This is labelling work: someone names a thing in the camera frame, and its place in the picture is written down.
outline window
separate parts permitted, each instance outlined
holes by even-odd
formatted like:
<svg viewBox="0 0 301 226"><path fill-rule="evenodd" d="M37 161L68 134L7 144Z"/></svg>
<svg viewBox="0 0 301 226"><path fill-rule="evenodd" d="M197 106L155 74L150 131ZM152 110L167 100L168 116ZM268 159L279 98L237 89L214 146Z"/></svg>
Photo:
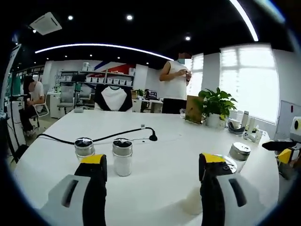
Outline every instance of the window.
<svg viewBox="0 0 301 226"><path fill-rule="evenodd" d="M236 107L251 116L276 123L279 85L270 45L221 49L220 89L237 101Z"/></svg>
<svg viewBox="0 0 301 226"><path fill-rule="evenodd" d="M192 59L185 60L185 66L191 71L191 80L187 86L187 95L198 96L198 93L202 88L203 80L203 54L198 54L192 57Z"/></svg>

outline black cable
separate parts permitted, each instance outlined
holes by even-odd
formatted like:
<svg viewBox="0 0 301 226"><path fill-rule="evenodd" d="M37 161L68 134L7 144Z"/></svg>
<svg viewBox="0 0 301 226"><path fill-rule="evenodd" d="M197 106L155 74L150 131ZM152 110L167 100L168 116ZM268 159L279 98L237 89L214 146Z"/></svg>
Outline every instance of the black cable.
<svg viewBox="0 0 301 226"><path fill-rule="evenodd" d="M53 136L50 136L50 135L47 135L47 134L44 134L44 133L41 133L41 134L37 135L36 139L38 139L38 137L41 137L41 136L49 137L49 138L52 138L54 140L57 140L59 142L65 143L65 144L74 145L74 142L69 142L69 141L61 140L61 139L55 138Z"/></svg>
<svg viewBox="0 0 301 226"><path fill-rule="evenodd" d="M103 137L103 138L99 138L99 139L93 140L93 142L97 142L97 141L100 141L100 140L105 140L105 139L108 139L108 138L111 138L111 137L114 137L114 136L118 136L118 135L125 134L125 133L130 133L130 132L135 132L135 131L138 131L138 130L142 130L142 128L128 130L128 131L124 131L124 132L121 132L121 133L116 133L116 134L113 134L113 135L109 135L107 137Z"/></svg>
<svg viewBox="0 0 301 226"><path fill-rule="evenodd" d="M102 137L102 138L93 140L93 142L105 140L105 139L108 139L108 138L111 138L111 137L114 137L114 136L118 136L118 135L121 135L121 134L125 134L125 133L130 133L130 132L139 131L139 130L142 130L142 129L143 129L143 128L132 129L132 130L128 130L128 131L124 131L124 132L120 132L120 133L115 133L115 134L109 135L109 136L107 136L107 137ZM152 135L150 136L150 140L151 140L151 141L157 141L157 140L158 140L158 138L156 137L155 131L154 131L151 127L145 127L145 129L150 129L150 130L152 131ZM56 138L56 137L53 137L53 136L50 136L50 135L47 135L47 134L44 134L44 133L41 133L41 134L37 135L37 138L38 138L38 137L41 137L41 136L52 138L52 139L57 140L57 141L59 141L59 142L62 142L62 143L64 143L64 144L74 145L74 142L70 142L70 141L66 141L66 140L61 140L61 139L58 139L58 138Z"/></svg>

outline black ceiling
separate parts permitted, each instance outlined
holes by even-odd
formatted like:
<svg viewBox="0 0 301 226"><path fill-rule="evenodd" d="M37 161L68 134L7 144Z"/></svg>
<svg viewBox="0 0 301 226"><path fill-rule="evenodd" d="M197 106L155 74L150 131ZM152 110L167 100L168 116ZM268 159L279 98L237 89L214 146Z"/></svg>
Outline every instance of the black ceiling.
<svg viewBox="0 0 301 226"><path fill-rule="evenodd" d="M229 0L201 1L195 5L182 1L168 2L167 5L139 1L135 6L89 0L78 5L74 2L35 4L23 13L15 12L20 16L16 17L19 24L14 37L32 52L63 44L107 43L139 48L174 59L179 51L208 54L218 52L220 47L253 42L246 24ZM280 25L252 1L239 2L251 19L259 42L271 43L277 49L292 50ZM47 12L55 15L63 29L44 36L33 33L29 24ZM127 14L134 16L133 21L125 19ZM74 19L67 20L68 15ZM186 35L191 36L191 41L184 40ZM166 61L131 50L71 47L32 53L29 64L43 64L47 57L50 60L93 59L143 65L149 62L149 67L153 68L162 67ZM28 65L23 63L19 66L21 69Z"/></svg>

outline glass jar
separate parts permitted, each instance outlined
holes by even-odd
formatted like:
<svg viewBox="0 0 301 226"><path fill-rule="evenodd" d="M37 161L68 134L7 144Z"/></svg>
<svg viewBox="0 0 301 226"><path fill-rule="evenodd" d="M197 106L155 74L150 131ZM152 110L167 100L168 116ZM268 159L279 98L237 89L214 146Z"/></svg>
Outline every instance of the glass jar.
<svg viewBox="0 0 301 226"><path fill-rule="evenodd" d="M113 141L114 170L121 176L126 177L132 172L133 143L125 138Z"/></svg>

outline person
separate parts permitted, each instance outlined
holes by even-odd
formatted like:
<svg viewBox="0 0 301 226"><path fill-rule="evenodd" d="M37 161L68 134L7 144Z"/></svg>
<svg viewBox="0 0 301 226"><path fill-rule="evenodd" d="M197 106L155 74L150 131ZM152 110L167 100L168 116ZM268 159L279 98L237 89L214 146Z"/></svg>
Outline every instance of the person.
<svg viewBox="0 0 301 226"><path fill-rule="evenodd" d="M162 113L179 114L186 108L186 86L191 79L191 72L184 65L185 59L191 59L188 53L179 53L175 61L167 61L160 73L164 82Z"/></svg>
<svg viewBox="0 0 301 226"><path fill-rule="evenodd" d="M20 120L23 126L23 131L26 133L27 136L33 135L33 126L31 125L29 119L36 115L36 110L34 109L33 105L42 104L44 103L44 89L43 84L40 81L35 81L32 77L28 77L28 90L31 95L31 99L27 99L25 104L25 108L19 110L20 112ZM43 110L43 106L36 106L37 112L41 112Z"/></svg>

